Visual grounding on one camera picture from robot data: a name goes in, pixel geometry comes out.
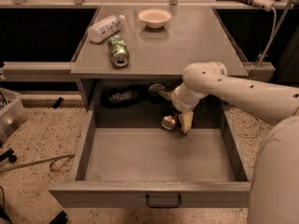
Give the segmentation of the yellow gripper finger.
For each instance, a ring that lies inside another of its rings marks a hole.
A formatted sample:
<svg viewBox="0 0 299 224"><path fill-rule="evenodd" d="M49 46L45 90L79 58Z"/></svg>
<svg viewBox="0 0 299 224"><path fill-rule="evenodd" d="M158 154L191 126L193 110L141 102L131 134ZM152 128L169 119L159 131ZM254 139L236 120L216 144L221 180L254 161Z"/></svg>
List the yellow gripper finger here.
<svg viewBox="0 0 299 224"><path fill-rule="evenodd" d="M171 91L159 91L159 94L167 101L171 100Z"/></svg>
<svg viewBox="0 0 299 224"><path fill-rule="evenodd" d="M181 129L184 133L187 133L192 127L193 112L188 111L178 115Z"/></svg>

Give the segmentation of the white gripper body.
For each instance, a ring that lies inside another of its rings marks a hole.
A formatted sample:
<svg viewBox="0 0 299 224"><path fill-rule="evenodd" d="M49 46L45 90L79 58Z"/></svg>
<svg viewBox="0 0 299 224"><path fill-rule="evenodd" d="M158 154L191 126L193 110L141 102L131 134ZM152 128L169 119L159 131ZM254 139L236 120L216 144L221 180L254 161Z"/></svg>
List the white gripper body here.
<svg viewBox="0 0 299 224"><path fill-rule="evenodd" d="M206 94L193 91L184 83L171 92L171 102L174 108L181 113L193 111L204 98L206 98Z"/></svg>

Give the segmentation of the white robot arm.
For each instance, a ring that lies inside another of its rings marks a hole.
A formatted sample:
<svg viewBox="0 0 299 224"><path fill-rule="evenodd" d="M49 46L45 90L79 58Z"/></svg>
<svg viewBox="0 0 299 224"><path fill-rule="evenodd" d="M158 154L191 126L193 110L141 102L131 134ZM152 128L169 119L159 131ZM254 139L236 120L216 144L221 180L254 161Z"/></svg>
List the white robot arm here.
<svg viewBox="0 0 299 224"><path fill-rule="evenodd" d="M180 113L184 132L199 101L213 95L273 126L254 164L248 224L299 224L299 89L229 77L223 63L192 63L182 83L160 94Z"/></svg>

